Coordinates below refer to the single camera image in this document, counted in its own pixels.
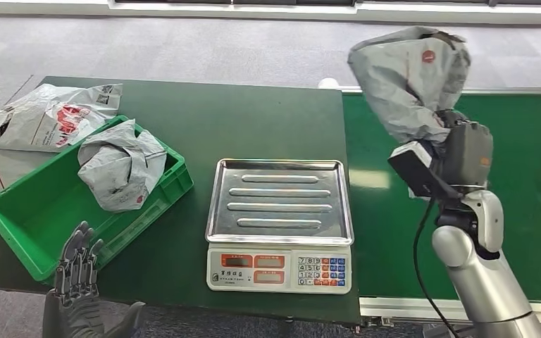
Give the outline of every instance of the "scale keypad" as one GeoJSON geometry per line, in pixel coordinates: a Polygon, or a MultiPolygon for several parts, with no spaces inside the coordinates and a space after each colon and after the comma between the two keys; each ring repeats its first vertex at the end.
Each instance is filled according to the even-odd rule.
{"type": "Polygon", "coordinates": [[[298,257],[297,264],[298,285],[345,286],[345,258],[298,257]]]}

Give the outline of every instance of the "black cable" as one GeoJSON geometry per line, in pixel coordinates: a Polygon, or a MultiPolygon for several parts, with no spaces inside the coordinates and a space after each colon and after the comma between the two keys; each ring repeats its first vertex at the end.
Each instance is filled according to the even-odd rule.
{"type": "Polygon", "coordinates": [[[435,199],[431,198],[428,202],[428,206],[426,207],[426,211],[424,211],[424,216],[422,216],[422,219],[420,220],[420,224],[418,224],[418,230],[416,231],[416,236],[413,239],[413,268],[416,270],[416,277],[418,278],[418,283],[420,284],[420,288],[422,289],[422,292],[424,293],[424,297],[428,300],[430,305],[433,306],[436,313],[439,315],[442,322],[447,326],[449,331],[453,334],[455,338],[460,338],[460,336],[455,332],[455,329],[453,329],[453,326],[449,324],[449,321],[444,317],[442,312],[440,312],[437,304],[433,301],[433,299],[428,296],[428,291],[426,291],[426,286],[424,285],[424,281],[422,280],[422,276],[420,276],[420,268],[418,267],[418,242],[420,241],[420,234],[422,233],[422,230],[424,230],[424,225],[426,224],[426,220],[428,219],[428,216],[430,215],[430,210],[435,205],[435,199]]]}

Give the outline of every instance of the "robotic fingers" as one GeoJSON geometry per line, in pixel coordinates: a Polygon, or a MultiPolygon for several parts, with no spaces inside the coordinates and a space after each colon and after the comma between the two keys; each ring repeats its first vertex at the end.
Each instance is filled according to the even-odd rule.
{"type": "Polygon", "coordinates": [[[46,295],[43,338],[138,338],[144,303],[134,303],[122,322],[105,332],[99,312],[96,261],[102,239],[90,246],[94,230],[81,222],[63,245],[55,287],[46,295]]]}

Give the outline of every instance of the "silver robot arm segment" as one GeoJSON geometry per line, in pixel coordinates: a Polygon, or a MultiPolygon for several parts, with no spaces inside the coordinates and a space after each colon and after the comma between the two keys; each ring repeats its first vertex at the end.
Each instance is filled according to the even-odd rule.
{"type": "Polygon", "coordinates": [[[478,190],[464,208],[444,209],[433,248],[447,268],[468,319],[479,337],[537,338],[541,324],[501,250],[503,208],[495,194],[478,190]]]}

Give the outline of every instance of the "gray carpet floor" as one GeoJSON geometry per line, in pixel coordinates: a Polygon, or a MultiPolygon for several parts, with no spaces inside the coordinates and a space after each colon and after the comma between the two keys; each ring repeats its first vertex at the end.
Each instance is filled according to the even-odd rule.
{"type": "MultiPolygon", "coordinates": [[[[401,25],[172,18],[0,16],[0,106],[44,75],[316,87],[355,85],[347,52],[401,25]]],[[[468,88],[541,87],[541,28],[442,27],[468,40],[468,88]]],[[[40,337],[43,297],[0,291],[0,337],[40,337]]],[[[127,306],[105,303],[109,327],[127,306]]],[[[417,337],[417,325],[354,335],[182,308],[148,308],[148,337],[417,337]]]]}

